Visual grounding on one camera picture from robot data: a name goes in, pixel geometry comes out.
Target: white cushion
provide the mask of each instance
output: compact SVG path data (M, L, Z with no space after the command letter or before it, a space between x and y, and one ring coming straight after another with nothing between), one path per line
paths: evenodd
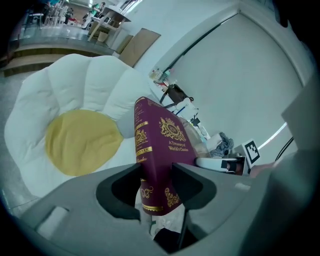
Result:
M55 117L87 109L118 121L139 97L151 94L141 74L113 56L70 54L30 75L4 129L7 148L29 191L43 197L73 178L57 170L45 152L45 132ZM97 171L135 162L132 137L124 139L117 153Z

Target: book spine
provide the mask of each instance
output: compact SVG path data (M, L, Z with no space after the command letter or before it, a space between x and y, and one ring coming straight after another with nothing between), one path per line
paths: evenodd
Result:
M140 178L140 195L143 210L150 215L161 215L164 207L157 188L153 183L152 173L155 170L153 147L151 144L150 123L146 107L146 98L139 98L134 106L134 139L136 162L140 163L143 170L143 177Z

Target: gold emblem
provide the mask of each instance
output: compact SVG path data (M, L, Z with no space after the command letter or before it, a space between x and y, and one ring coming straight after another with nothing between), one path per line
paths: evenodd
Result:
M135 138L135 146L136 147L140 146L143 143L148 142L147 141L147 134L146 134L146 132L144 130L141 130L141 131L137 130L135 132L134 138Z
M159 122L161 128L161 134L165 137L170 137L171 139L177 141L186 141L186 138L179 126L175 125L175 123L170 119L166 118L165 120L161 117L161 122Z
M163 206L148 206L145 204L142 204L142 207L148 211L153 211L153 212L160 212L164 209Z
M170 193L170 189L168 187L164 190L164 193L169 207L179 203L178 194L174 196L174 194Z
M151 151L152 151L152 146L148 146L146 148L143 148L143 149L135 152L135 156L137 157L137 156L140 156L141 154L144 154L146 152L151 152Z
M150 194L152 194L153 191L154 191L154 187L153 186L151 186L149 188L146 188L146 189L140 188L141 196L143 198L149 198Z
M148 99L148 105L149 105L149 106L162 107L162 106L160 106L159 104L157 104L157 103L153 102L153 101L152 101L152 100L150 100L150 99Z

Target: floor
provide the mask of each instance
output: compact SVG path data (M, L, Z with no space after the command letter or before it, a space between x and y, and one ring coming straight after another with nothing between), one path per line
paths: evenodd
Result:
M17 39L18 37L14 36L11 38L11 41ZM88 30L69 25L60 25L56 27L47 26L42 27L41 30L36 25L32 25L28 27L26 31L22 28L19 45L26 46L34 44L78 46L105 54L110 54L111 52L110 48L104 42L99 42L94 38L88 42Z
M5 144L4 129L20 87L32 73L0 78L0 198L5 208L16 217L20 217L23 212L37 202L38 198L30 194L22 181L20 171Z

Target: maroon book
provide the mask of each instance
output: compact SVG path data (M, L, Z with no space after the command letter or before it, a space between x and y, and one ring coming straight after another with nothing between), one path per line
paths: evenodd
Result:
M194 149L179 118L146 97L135 102L134 127L136 162L143 169L143 210L166 215L181 204L170 178L172 163L194 165Z

